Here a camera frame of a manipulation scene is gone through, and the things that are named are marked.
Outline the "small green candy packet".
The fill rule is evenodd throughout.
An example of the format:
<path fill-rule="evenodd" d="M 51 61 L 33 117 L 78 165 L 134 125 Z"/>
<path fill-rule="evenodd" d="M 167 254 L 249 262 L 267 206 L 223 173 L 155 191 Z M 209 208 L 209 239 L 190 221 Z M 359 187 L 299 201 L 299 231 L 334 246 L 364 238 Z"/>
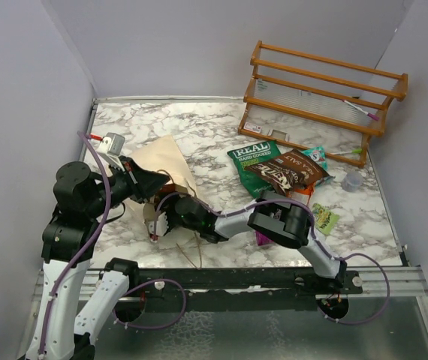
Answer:
<path fill-rule="evenodd" d="M 312 213 L 315 216 L 316 229 L 325 236 L 331 233 L 339 221 L 338 214 L 318 203 L 312 205 Z"/>

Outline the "orange snack bag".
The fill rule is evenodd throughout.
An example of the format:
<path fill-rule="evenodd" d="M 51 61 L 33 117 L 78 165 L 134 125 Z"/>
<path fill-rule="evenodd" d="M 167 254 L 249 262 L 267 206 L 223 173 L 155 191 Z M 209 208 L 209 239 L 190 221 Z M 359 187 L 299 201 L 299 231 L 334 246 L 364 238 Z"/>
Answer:
<path fill-rule="evenodd" d="M 308 206 L 314 192 L 315 186 L 313 184 L 310 184 L 306 187 L 296 187 L 290 190 L 289 192 L 287 192 L 286 197 Z"/>

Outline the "brown chocolate packet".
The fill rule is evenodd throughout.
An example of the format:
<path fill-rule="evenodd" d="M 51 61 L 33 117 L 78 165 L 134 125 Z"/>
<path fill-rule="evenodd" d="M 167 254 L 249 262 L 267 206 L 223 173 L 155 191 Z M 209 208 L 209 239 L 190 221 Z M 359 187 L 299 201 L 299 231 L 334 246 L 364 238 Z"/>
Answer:
<path fill-rule="evenodd" d="M 294 188 L 315 185 L 325 172 L 309 157 L 296 149 L 285 152 L 269 160 L 246 167 L 273 186 L 278 194 L 285 195 Z"/>

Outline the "purple snack bag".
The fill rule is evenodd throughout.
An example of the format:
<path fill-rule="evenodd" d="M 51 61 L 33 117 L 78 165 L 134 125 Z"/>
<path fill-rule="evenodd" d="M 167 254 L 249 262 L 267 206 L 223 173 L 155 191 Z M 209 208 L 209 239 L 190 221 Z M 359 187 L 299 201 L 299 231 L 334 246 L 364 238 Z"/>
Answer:
<path fill-rule="evenodd" d="M 260 232 L 255 232 L 256 243 L 258 246 L 271 245 L 273 242 Z"/>

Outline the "teal candy bag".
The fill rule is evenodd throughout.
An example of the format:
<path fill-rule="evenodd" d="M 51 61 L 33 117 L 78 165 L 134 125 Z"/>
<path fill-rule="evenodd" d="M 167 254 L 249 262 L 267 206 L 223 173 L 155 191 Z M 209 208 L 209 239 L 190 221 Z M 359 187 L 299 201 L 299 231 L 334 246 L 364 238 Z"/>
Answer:
<path fill-rule="evenodd" d="M 316 164 L 319 165 L 323 169 L 323 171 L 325 172 L 322 179 L 316 181 L 316 183 L 315 183 L 316 187 L 319 187 L 322 185 L 327 185 L 330 182 L 332 182 L 334 177 L 328 173 L 326 153 L 325 153 L 325 150 L 322 146 L 318 146 L 318 147 L 314 147 L 314 148 L 308 148 L 306 150 L 302 150 L 301 153 L 304 154 L 305 156 L 309 157 L 314 162 L 316 162 Z"/>

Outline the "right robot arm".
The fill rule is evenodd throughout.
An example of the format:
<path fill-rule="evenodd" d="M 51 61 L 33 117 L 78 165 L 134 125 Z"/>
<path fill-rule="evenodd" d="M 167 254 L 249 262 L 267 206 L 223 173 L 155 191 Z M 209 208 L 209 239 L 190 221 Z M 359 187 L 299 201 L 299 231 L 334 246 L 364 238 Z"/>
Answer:
<path fill-rule="evenodd" d="M 336 293 L 346 282 L 346 262 L 315 232 L 315 218 L 307 205 L 264 191 L 260 198 L 232 212 L 215 212 L 192 196 L 177 196 L 167 212 L 172 227 L 195 231 L 217 244 L 254 230 L 274 243 L 295 249 L 311 264 L 320 288 Z"/>

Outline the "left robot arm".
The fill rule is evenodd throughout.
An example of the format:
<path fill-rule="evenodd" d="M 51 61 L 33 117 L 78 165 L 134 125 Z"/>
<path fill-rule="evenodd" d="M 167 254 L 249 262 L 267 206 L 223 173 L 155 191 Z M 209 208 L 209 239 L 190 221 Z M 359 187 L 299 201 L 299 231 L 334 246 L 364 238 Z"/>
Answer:
<path fill-rule="evenodd" d="M 169 178 L 122 156 L 111 175 L 82 161 L 56 173 L 53 217 L 43 231 L 44 288 L 38 321 L 25 359 L 93 359 L 95 342 L 122 295 L 139 289 L 138 265 L 115 259 L 90 300 L 78 307 L 84 277 L 109 210 L 131 199 L 144 203 Z"/>

